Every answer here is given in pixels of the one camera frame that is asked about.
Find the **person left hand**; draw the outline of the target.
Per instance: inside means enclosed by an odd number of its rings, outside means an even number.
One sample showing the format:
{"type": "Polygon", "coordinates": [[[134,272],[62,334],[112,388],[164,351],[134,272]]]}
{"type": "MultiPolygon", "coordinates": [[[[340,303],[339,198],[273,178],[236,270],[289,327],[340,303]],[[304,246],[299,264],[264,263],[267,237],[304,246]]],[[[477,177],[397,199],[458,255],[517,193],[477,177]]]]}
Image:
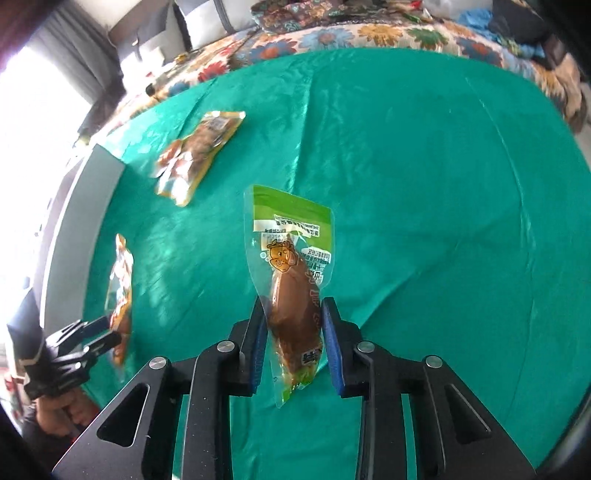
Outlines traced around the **person left hand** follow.
{"type": "Polygon", "coordinates": [[[77,438],[96,418],[100,409],[80,388],[57,396],[41,396],[34,401],[36,420],[47,434],[77,438]]]}

